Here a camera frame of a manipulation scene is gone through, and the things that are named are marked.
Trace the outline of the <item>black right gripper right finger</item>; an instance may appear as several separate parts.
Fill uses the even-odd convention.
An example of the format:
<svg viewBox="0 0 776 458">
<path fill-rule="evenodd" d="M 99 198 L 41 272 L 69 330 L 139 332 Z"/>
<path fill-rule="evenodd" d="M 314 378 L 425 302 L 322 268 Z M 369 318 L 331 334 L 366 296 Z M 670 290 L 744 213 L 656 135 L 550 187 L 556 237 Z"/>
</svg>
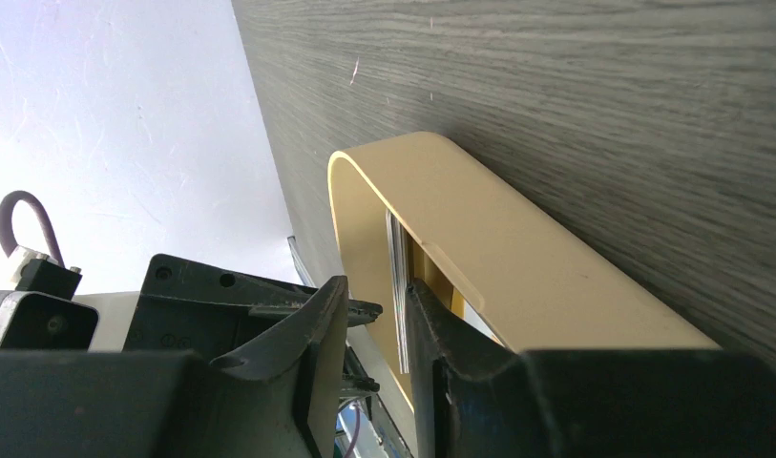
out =
<svg viewBox="0 0 776 458">
<path fill-rule="evenodd" d="M 422 457 L 776 457 L 776 374 L 722 350 L 514 353 L 406 292 Z"/>
</svg>

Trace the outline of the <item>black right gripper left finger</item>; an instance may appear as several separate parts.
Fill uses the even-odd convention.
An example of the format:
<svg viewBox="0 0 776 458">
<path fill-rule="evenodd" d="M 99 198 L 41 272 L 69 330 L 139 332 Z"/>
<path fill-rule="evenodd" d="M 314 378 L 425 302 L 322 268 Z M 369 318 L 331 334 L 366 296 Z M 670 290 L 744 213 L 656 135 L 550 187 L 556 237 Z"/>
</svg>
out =
<svg viewBox="0 0 776 458">
<path fill-rule="evenodd" d="M 329 457 L 348 284 L 212 361 L 191 352 L 0 352 L 0 457 Z"/>
</svg>

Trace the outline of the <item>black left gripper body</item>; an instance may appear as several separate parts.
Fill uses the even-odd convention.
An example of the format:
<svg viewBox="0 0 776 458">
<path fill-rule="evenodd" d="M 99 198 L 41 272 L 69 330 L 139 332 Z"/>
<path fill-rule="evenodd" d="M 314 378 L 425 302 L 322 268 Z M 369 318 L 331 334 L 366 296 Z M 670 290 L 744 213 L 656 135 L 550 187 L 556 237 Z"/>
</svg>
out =
<svg viewBox="0 0 776 458">
<path fill-rule="evenodd" d="M 314 288 L 157 254 L 121 376 L 185 395 L 337 395 L 347 329 L 382 312 L 351 299 L 345 277 Z"/>
</svg>

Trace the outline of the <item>cream oval tray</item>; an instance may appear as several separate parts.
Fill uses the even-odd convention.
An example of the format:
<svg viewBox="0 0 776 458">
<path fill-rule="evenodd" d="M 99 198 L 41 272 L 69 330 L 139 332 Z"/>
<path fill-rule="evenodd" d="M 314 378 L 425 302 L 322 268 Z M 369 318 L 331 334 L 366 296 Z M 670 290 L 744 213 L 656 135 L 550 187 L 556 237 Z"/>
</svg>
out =
<svg viewBox="0 0 776 458">
<path fill-rule="evenodd" d="M 333 153 L 334 232 L 356 299 L 382 305 L 367 332 L 412 407 L 401 371 L 388 216 L 514 352 L 711 348 L 712 339 L 449 139 L 418 132 Z"/>
</svg>

